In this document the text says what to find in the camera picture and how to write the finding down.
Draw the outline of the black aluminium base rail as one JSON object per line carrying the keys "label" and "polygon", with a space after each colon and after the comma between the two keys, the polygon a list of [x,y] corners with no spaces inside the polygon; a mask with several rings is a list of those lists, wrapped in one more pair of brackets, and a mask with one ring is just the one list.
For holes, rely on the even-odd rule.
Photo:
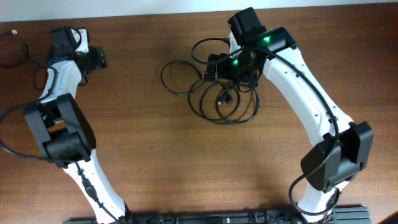
{"label": "black aluminium base rail", "polygon": [[[200,215],[128,215],[118,223],[133,224],[278,224],[306,223],[301,215],[292,210],[267,210],[265,212],[213,213]],[[371,224],[368,207],[334,208],[319,223]]]}

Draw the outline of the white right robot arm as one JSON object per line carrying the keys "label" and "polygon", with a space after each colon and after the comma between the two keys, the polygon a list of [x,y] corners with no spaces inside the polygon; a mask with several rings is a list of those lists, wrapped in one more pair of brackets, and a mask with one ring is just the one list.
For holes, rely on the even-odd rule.
{"label": "white right robot arm", "polygon": [[227,54],[211,54],[206,80],[231,80],[253,90],[265,76],[283,94],[303,124],[312,149],[301,160],[307,186],[293,210],[271,210],[267,223],[369,223],[366,207],[337,207],[341,191],[367,165],[374,139],[367,122],[355,123],[328,96],[283,27],[234,28]]}

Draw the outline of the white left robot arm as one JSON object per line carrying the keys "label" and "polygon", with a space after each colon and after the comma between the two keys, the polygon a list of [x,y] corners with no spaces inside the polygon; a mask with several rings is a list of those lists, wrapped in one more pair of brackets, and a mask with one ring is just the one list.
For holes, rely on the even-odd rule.
{"label": "white left robot arm", "polygon": [[96,138],[75,98],[94,70],[107,67],[104,50],[92,47],[88,31],[70,26],[50,31],[48,79],[39,102],[24,109],[41,155],[78,185],[95,213],[95,223],[132,223],[124,200],[112,188],[97,155]]}

